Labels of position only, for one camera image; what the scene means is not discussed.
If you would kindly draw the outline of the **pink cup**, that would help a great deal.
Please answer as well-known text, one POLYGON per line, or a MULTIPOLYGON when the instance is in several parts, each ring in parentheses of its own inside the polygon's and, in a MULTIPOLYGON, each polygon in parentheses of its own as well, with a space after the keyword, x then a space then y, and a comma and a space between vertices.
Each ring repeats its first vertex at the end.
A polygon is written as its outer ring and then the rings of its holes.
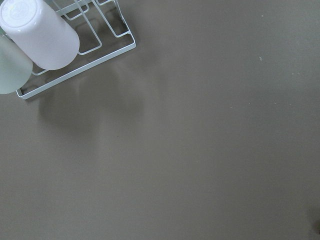
POLYGON ((0 26, 44 70, 67 66, 80 49, 76 31, 43 0, 4 0, 0 26))

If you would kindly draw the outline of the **white cup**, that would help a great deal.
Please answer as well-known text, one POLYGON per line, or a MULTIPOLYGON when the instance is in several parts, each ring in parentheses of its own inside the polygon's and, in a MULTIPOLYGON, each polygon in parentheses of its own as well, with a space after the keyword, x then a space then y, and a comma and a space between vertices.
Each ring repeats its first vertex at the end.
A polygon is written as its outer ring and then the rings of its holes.
POLYGON ((0 93, 20 89, 30 78, 33 62, 5 35, 0 36, 0 93))

